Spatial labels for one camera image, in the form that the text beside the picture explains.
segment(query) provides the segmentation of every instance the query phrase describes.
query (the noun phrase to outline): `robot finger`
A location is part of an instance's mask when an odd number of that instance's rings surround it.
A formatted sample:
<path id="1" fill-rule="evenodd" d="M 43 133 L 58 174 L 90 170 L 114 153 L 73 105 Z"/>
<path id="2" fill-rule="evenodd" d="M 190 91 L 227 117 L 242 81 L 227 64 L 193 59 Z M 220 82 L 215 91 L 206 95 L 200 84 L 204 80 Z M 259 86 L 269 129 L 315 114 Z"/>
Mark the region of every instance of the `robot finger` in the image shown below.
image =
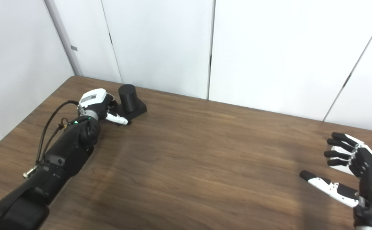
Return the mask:
<path id="1" fill-rule="evenodd" d="M 333 159 L 333 160 L 327 160 L 328 166 L 348 166 L 348 161 L 347 160 L 341 160 L 341 159 Z"/>
<path id="2" fill-rule="evenodd" d="M 340 141 L 340 140 L 330 138 L 330 139 L 327 140 L 327 143 L 329 145 L 332 145 L 332 146 L 339 146 L 339 147 L 343 148 L 344 150 L 347 150 L 350 153 L 352 153 L 354 151 L 354 147 L 347 144 L 344 141 Z"/>
<path id="3" fill-rule="evenodd" d="M 324 156 L 327 157 L 327 158 L 340 158 L 340 159 L 344 159 L 344 160 L 349 160 L 349 158 L 351 158 L 351 154 L 346 154 L 346 153 L 339 153 L 335 150 L 331 150 L 331 151 L 325 151 L 324 152 Z"/>
<path id="4" fill-rule="evenodd" d="M 336 133 L 336 132 L 333 132 L 331 134 L 332 138 L 334 138 L 335 140 L 340 140 L 340 141 L 344 141 L 346 142 L 347 144 L 349 144 L 350 146 L 352 147 L 356 147 L 357 145 L 359 144 L 364 144 L 363 141 L 361 140 L 358 140 L 357 138 L 355 137 L 352 137 L 348 134 L 341 134 L 341 133 Z"/>
<path id="5" fill-rule="evenodd" d="M 340 183 L 332 183 L 330 179 L 317 177 L 315 174 L 306 170 L 300 172 L 300 177 L 312 186 L 345 205 L 350 207 L 358 205 L 358 198 L 355 195 L 358 191 L 353 188 Z"/>

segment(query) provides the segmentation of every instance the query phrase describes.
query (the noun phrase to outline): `black finger segment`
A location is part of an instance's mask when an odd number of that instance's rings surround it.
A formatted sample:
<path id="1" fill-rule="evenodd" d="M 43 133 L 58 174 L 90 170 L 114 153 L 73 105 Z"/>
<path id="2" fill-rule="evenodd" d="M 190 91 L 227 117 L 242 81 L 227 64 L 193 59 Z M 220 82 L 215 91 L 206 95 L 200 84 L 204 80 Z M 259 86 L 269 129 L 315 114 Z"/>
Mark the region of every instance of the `black finger segment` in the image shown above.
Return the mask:
<path id="1" fill-rule="evenodd" d="M 344 150 L 347 150 L 348 152 L 352 152 L 354 150 L 354 147 L 340 141 L 340 140 L 335 140 L 335 139 L 328 139 L 327 143 L 332 146 L 338 146 L 342 147 Z"/>
<path id="2" fill-rule="evenodd" d="M 351 157 L 351 155 L 349 155 L 349 154 L 346 154 L 346 153 L 339 153 L 339 152 L 337 152 L 337 151 L 334 151 L 334 150 L 332 150 L 332 151 L 325 151 L 324 152 L 324 156 L 325 157 L 339 157 L 339 158 L 341 158 L 341 159 L 344 159 L 344 160 L 349 160 L 349 158 Z"/>
<path id="3" fill-rule="evenodd" d="M 339 195 L 345 196 L 347 198 L 351 198 L 354 200 L 358 199 L 357 196 L 355 195 L 355 193 L 358 192 L 358 190 L 348 187 L 346 185 L 339 184 L 337 192 Z"/>
<path id="4" fill-rule="evenodd" d="M 302 170 L 300 172 L 300 177 L 303 178 L 304 180 L 308 181 L 309 179 L 316 178 L 317 176 L 315 174 L 313 174 L 313 173 L 310 173 L 307 170 Z"/>
<path id="5" fill-rule="evenodd" d="M 333 132 L 331 134 L 332 138 L 334 138 L 335 140 L 340 140 L 340 141 L 345 141 L 346 143 L 348 143 L 349 145 L 355 147 L 358 143 L 350 138 L 347 137 L 346 134 L 341 134 L 341 133 L 336 133 L 336 132 Z"/>
<path id="6" fill-rule="evenodd" d="M 348 161 L 341 160 L 341 159 L 334 159 L 334 160 L 328 160 L 327 164 L 328 164 L 328 166 L 339 166 L 339 165 L 347 166 Z"/>

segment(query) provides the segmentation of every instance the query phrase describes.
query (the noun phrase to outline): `black cable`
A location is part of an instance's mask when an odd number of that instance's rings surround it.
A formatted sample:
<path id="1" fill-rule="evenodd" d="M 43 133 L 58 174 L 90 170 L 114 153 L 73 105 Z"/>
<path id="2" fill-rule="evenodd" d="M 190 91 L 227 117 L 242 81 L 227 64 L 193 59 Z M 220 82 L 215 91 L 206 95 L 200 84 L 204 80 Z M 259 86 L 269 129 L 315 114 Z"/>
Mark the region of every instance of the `black cable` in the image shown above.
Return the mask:
<path id="1" fill-rule="evenodd" d="M 50 143 L 53 140 L 53 138 L 57 135 L 58 131 L 60 131 L 61 129 L 65 128 L 68 125 L 68 123 L 69 123 L 68 119 L 66 119 L 66 118 L 62 118 L 61 119 L 61 123 L 58 124 L 57 129 L 54 130 L 54 133 L 51 135 L 50 139 L 47 141 L 47 144 L 44 147 L 44 150 L 43 150 L 43 154 L 42 155 L 44 155 L 45 153 L 47 153 L 48 146 L 50 145 Z"/>
<path id="2" fill-rule="evenodd" d="M 54 116 L 57 114 L 57 112 L 65 105 L 67 104 L 74 104 L 76 106 L 78 106 L 78 102 L 77 101 L 66 101 L 64 103 L 62 103 L 61 105 L 58 106 L 58 108 L 53 112 L 53 114 L 50 116 L 50 118 L 48 119 L 47 121 L 47 124 L 45 124 L 44 126 L 44 129 L 43 129 L 43 133 L 41 134 L 41 139 L 40 139 L 40 144 L 38 145 L 38 151 L 37 151 L 37 158 L 35 159 L 35 163 L 38 164 L 40 163 L 40 158 L 41 158 L 41 149 L 43 148 L 43 142 L 44 142 L 44 137 L 45 137 L 45 133 L 47 132 L 47 129 L 48 129 L 48 126 L 50 125 L 51 121 L 53 120 Z"/>
<path id="3" fill-rule="evenodd" d="M 42 155 L 44 155 L 45 153 L 47 153 L 47 149 L 48 149 L 48 146 L 50 145 L 51 141 L 57 135 L 58 131 L 61 130 L 61 129 L 63 129 L 63 128 L 64 128 L 64 126 L 62 125 L 62 126 L 59 126 L 58 128 L 56 128 L 54 130 L 54 133 L 51 135 L 50 139 L 48 139 L 47 144 L 44 147 L 44 151 L 43 151 L 43 154 Z"/>

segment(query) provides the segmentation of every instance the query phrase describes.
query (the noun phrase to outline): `robotic hand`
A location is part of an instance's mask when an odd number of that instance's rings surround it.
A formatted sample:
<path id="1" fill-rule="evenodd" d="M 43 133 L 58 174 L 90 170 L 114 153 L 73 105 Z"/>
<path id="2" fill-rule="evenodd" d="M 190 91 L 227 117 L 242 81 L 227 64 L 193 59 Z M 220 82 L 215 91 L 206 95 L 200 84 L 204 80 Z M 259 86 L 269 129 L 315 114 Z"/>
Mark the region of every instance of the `robotic hand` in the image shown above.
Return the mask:
<path id="1" fill-rule="evenodd" d="M 137 98 L 134 86 L 121 86 L 119 96 L 121 105 L 104 89 L 91 90 L 79 102 L 67 101 L 56 109 L 44 127 L 35 166 L 23 174 L 26 178 L 23 184 L 0 200 L 0 230 L 39 229 L 49 215 L 51 202 L 91 156 L 100 134 L 99 121 L 130 124 L 130 120 L 146 112 L 146 105 Z M 59 109 L 69 103 L 77 106 L 78 118 L 67 125 L 59 124 L 59 130 L 65 131 L 47 151 L 56 130 L 41 156 L 48 125 Z"/>
<path id="2" fill-rule="evenodd" d="M 330 179 L 317 177 L 306 170 L 300 177 L 337 201 L 353 208 L 354 227 L 372 230 L 372 150 L 362 141 L 347 134 L 332 133 L 327 143 L 331 150 L 324 156 L 331 168 L 360 179 L 359 191 Z"/>
<path id="3" fill-rule="evenodd" d="M 91 90 L 82 95 L 78 105 L 80 116 L 91 116 L 95 119 L 106 119 L 117 124 L 128 124 L 126 118 L 118 115 L 118 103 L 104 89 Z"/>

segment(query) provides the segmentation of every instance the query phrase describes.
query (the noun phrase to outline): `black robotic arm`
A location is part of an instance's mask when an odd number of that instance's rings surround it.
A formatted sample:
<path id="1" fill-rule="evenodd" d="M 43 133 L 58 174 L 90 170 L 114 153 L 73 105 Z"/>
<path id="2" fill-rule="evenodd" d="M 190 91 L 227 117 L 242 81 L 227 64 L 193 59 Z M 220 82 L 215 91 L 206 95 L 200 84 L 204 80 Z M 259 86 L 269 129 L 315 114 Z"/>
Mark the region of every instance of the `black robotic arm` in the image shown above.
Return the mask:
<path id="1" fill-rule="evenodd" d="M 27 180 L 0 200 L 0 230 L 39 229 L 49 215 L 51 202 L 91 156 L 100 134 L 99 122 L 107 119 L 130 124 L 131 119 L 146 112 L 134 86 L 123 85 L 119 93 L 121 105 L 104 89 L 91 90 L 82 96 L 76 103 L 78 118 L 66 125 L 64 133 L 42 159 L 38 156 L 36 165 L 24 174 Z"/>

